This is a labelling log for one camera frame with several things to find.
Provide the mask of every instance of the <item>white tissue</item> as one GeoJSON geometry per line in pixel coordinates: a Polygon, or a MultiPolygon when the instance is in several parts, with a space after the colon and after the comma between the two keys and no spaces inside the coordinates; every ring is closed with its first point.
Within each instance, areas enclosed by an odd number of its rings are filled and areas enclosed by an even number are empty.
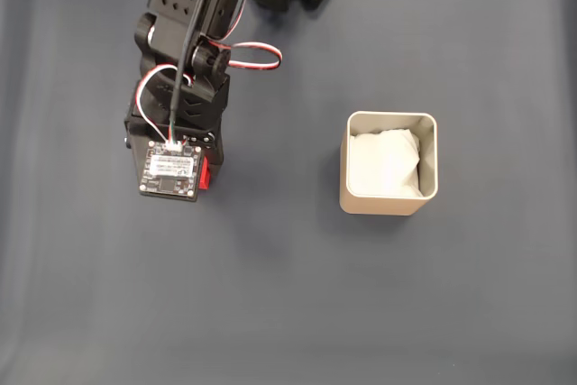
{"type": "Polygon", "coordinates": [[[419,140],[409,130],[351,137],[349,186],[363,196],[422,197],[418,189],[419,140]]]}

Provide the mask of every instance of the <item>circuit board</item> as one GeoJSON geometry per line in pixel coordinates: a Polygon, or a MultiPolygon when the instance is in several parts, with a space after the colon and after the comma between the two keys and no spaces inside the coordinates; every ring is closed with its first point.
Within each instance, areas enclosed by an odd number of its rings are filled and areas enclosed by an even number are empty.
{"type": "Polygon", "coordinates": [[[149,142],[141,193],[196,201],[203,158],[200,147],[182,145],[170,150],[164,142],[149,142]]]}

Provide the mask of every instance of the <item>wire connector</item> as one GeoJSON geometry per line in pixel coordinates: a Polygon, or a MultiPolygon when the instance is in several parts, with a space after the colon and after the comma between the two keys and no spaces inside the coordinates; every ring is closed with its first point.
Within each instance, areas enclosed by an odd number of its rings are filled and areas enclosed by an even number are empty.
{"type": "Polygon", "coordinates": [[[182,143],[181,142],[173,143],[166,141],[164,143],[164,149],[166,149],[167,151],[182,152],[182,143]]]}

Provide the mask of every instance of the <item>red and white wire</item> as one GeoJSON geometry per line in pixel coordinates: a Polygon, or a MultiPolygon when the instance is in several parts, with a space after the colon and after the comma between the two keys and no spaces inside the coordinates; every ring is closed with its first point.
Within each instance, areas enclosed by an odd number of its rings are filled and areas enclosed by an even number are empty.
{"type": "MultiPolygon", "coordinates": [[[[148,123],[148,125],[150,125],[152,128],[154,128],[154,130],[159,134],[159,136],[162,137],[164,142],[167,142],[168,139],[164,136],[163,133],[160,132],[159,127],[156,126],[156,124],[147,115],[144,114],[144,111],[142,110],[142,105],[141,105],[142,93],[144,92],[146,85],[148,84],[149,81],[151,81],[152,77],[154,77],[156,74],[163,71],[164,69],[177,70],[177,67],[175,67],[174,65],[170,65],[169,63],[163,63],[160,65],[157,65],[156,67],[154,67],[153,69],[148,71],[146,73],[146,75],[142,78],[140,83],[138,84],[138,87],[136,88],[136,95],[134,96],[134,98],[136,100],[136,106],[138,107],[138,111],[141,112],[142,119],[144,119],[148,123]]],[[[185,74],[184,78],[187,80],[188,85],[192,86],[192,78],[190,78],[190,76],[188,74],[185,74]]]]}
{"type": "MultiPolygon", "coordinates": [[[[223,38],[221,38],[219,41],[224,41],[226,38],[228,38],[231,35],[231,33],[233,33],[234,29],[236,28],[236,25],[241,21],[241,17],[243,16],[245,4],[246,4],[246,0],[243,0],[243,2],[241,3],[241,8],[239,9],[239,12],[236,15],[236,18],[234,19],[233,25],[229,28],[226,35],[223,38]]],[[[233,68],[257,69],[257,70],[276,69],[280,66],[280,63],[282,62],[282,52],[279,49],[277,49],[276,47],[274,47],[270,44],[266,44],[264,42],[248,41],[248,42],[238,42],[238,43],[232,44],[232,45],[226,45],[226,44],[222,44],[222,43],[215,42],[215,41],[211,41],[211,43],[213,43],[215,46],[217,46],[221,49],[225,49],[225,50],[231,50],[231,49],[235,49],[235,48],[249,48],[249,49],[265,50],[265,51],[268,51],[268,52],[274,54],[278,58],[278,60],[276,62],[272,62],[272,63],[256,63],[256,62],[243,62],[243,61],[239,61],[239,60],[230,60],[228,62],[228,65],[230,67],[233,67],[233,68]]]]}
{"type": "Polygon", "coordinates": [[[264,42],[257,42],[257,41],[237,42],[236,44],[233,45],[221,44],[215,41],[210,41],[210,43],[224,50],[232,50],[232,49],[264,50],[274,54],[278,58],[276,62],[271,63],[257,63],[257,62],[244,62],[240,60],[229,60],[228,61],[229,67],[241,68],[241,69],[259,69],[259,70],[276,69],[280,66],[280,63],[282,62],[282,52],[280,52],[280,50],[277,49],[275,46],[266,44],[264,42]]]}

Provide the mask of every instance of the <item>black cable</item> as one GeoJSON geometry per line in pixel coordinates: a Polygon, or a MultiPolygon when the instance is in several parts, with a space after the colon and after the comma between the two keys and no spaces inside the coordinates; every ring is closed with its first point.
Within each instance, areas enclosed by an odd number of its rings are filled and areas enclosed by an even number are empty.
{"type": "Polygon", "coordinates": [[[174,137],[174,126],[177,122],[177,110],[179,109],[180,102],[180,87],[182,86],[182,79],[184,77],[184,69],[187,64],[187,56],[190,51],[190,45],[192,43],[192,37],[197,28],[198,18],[202,10],[205,0],[197,0],[195,3],[195,8],[192,11],[192,17],[190,18],[190,23],[188,24],[187,34],[184,38],[184,44],[182,45],[182,52],[180,53],[180,59],[177,69],[177,75],[174,77],[174,88],[172,88],[172,97],[170,99],[170,118],[169,118],[169,128],[170,128],[170,138],[173,142],[176,141],[174,137]]]}

